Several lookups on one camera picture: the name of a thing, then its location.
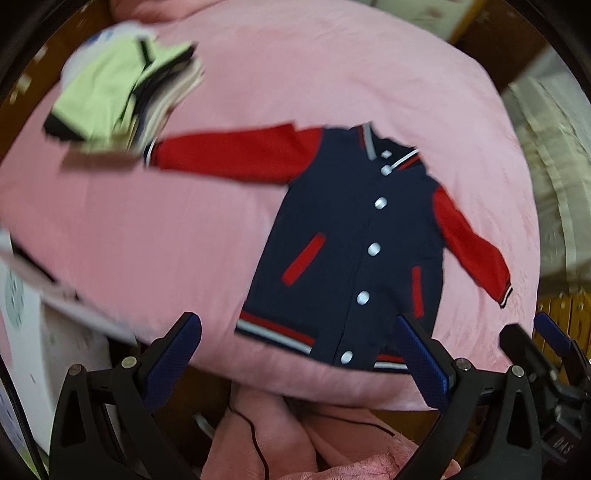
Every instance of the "blue gripper pad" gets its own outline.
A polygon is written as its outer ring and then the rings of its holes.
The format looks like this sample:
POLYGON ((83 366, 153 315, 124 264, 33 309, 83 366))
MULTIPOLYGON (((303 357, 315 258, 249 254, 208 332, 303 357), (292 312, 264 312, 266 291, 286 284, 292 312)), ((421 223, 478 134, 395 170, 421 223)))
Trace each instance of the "blue gripper pad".
POLYGON ((570 353, 572 339, 544 312, 534 317, 534 328, 548 342, 556 355, 563 358, 570 353))
POLYGON ((425 403, 445 411, 451 399, 449 377, 403 315, 394 321, 394 334, 396 349, 404 358, 425 403))
POLYGON ((185 312, 166 336, 155 340, 142 355, 147 371, 139 370, 138 374, 143 384, 142 400, 150 413, 166 404, 200 341, 201 320, 185 312))

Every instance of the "pink bed sheet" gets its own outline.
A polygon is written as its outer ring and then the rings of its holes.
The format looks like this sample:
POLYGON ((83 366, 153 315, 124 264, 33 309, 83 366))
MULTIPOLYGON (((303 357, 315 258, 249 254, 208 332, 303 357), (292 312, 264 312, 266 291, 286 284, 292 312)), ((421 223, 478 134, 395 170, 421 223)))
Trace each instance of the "pink bed sheet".
MULTIPOLYGON (((532 329, 539 272, 530 177, 484 70, 431 34, 345 0, 227 0, 158 26, 199 41, 203 84, 165 134, 295 121, 352 126, 417 145, 475 231, 503 253, 507 308, 444 254, 434 336, 502 370, 507 323, 532 329)), ((274 393, 389 409, 426 406, 408 375, 351 372, 233 333, 285 188, 159 171, 75 171, 41 134, 40 103, 0 169, 0 220, 30 254, 145 340, 179 315, 203 321, 196 367, 274 393)))
POLYGON ((168 22, 188 17, 220 0, 111 0, 113 16, 144 23, 168 22))

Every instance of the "striped collar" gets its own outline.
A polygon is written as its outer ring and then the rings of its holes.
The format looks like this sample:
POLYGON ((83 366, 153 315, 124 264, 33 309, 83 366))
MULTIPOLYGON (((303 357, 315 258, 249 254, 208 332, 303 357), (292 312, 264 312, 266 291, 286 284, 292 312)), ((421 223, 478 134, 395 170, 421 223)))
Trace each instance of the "striped collar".
POLYGON ((357 129, 368 158, 387 162, 384 169, 404 170, 421 164, 418 148, 400 145, 389 138, 380 138, 370 122, 358 126, 357 129))

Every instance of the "jacket pocket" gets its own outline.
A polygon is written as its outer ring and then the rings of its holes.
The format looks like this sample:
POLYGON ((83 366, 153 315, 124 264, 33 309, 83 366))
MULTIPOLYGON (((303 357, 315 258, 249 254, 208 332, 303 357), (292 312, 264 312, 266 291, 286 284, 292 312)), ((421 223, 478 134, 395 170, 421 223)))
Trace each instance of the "jacket pocket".
POLYGON ((421 279, 421 267, 413 267, 412 292, 413 292, 413 315, 421 318, 425 314, 423 306, 423 281, 421 279))
POLYGON ((289 267, 283 272, 281 281, 291 287, 294 282, 300 278, 300 275, 312 263, 312 260, 318 255, 318 252, 326 242, 326 236, 323 233, 317 233, 308 245, 301 251, 289 267))

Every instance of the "white cloth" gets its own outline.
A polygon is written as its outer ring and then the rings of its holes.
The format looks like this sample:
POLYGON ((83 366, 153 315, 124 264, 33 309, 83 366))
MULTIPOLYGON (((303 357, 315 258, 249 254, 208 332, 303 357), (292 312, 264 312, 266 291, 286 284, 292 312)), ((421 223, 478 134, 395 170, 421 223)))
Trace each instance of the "white cloth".
POLYGON ((76 78, 82 69, 99 57, 109 47, 110 42, 127 36, 154 38, 157 35, 155 30, 136 21, 121 22, 105 28, 80 45, 66 61, 61 70, 61 90, 65 90, 66 86, 76 78))

